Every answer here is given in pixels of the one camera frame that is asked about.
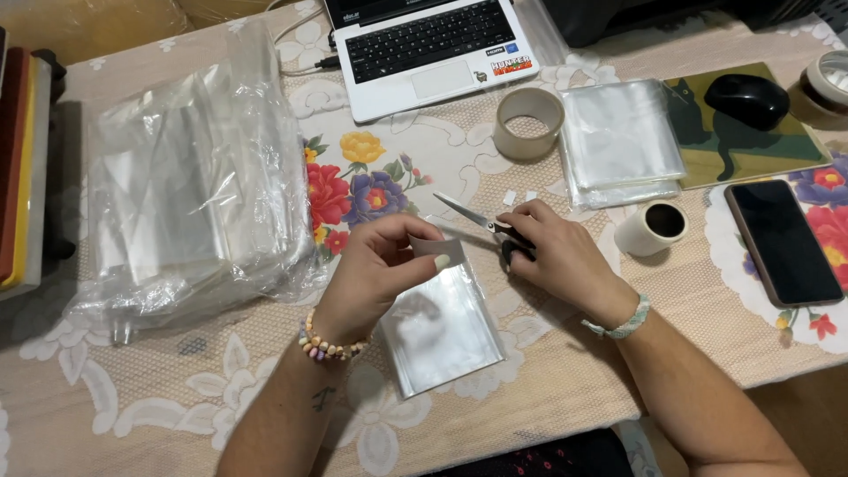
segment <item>scissors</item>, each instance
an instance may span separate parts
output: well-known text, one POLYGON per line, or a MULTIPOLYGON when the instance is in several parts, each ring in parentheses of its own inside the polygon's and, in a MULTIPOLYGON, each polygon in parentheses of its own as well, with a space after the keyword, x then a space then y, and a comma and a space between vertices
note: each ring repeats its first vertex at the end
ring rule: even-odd
POLYGON ((503 233, 504 235, 506 235, 507 240, 503 240, 503 242, 501 242, 500 244, 500 254, 504 257, 504 260, 506 260, 507 266, 509 266, 512 262, 513 250, 518 250, 522 252, 530 261, 536 261, 536 254, 533 252, 533 250, 536 249, 536 245, 534 245, 533 242, 524 238, 524 236, 521 235, 517 230, 515 230, 515 228, 504 227, 502 225, 499 225, 498 223, 495 223, 494 221, 490 221, 486 217, 481 216, 480 214, 474 211, 468 210, 463 204, 460 204, 458 200, 451 199, 450 197, 445 194, 442 194, 441 192, 433 193, 433 195, 436 196, 436 199, 439 199, 445 204, 447 204, 451 209, 459 212, 461 215, 463 215, 463 217, 476 223, 480 227, 485 228, 486 230, 495 234, 495 236, 497 236, 497 234, 499 233, 503 233))

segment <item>laptop touchpad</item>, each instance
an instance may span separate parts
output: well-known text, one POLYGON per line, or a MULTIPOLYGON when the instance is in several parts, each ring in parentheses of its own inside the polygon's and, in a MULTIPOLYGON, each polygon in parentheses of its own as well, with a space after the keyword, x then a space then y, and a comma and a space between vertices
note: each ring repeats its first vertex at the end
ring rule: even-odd
POLYGON ((438 96, 474 84, 465 61, 456 61, 450 65, 415 73, 411 78, 419 99, 438 96))

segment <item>painted fingernail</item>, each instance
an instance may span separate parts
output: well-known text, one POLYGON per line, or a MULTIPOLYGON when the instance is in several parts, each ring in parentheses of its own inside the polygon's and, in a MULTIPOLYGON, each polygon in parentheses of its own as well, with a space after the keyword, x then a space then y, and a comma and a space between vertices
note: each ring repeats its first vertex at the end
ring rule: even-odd
POLYGON ((436 273, 440 273, 442 270, 448 267, 450 263, 450 256, 448 255, 439 255, 436 257, 436 273))

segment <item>laptop keyboard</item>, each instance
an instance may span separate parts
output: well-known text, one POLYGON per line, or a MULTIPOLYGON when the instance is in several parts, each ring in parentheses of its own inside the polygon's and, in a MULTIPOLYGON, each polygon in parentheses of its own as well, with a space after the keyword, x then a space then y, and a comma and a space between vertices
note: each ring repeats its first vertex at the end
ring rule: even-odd
POLYGON ((485 0, 346 41, 356 83, 515 40, 498 0, 485 0))

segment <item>computer mouse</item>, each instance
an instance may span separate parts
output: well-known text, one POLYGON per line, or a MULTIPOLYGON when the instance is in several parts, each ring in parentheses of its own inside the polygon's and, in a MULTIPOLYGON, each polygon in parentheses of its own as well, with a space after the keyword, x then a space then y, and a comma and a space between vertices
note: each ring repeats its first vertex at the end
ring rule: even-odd
POLYGON ((706 90, 704 101, 716 111, 760 131, 771 131, 789 113, 789 94, 762 76, 719 76, 706 90))

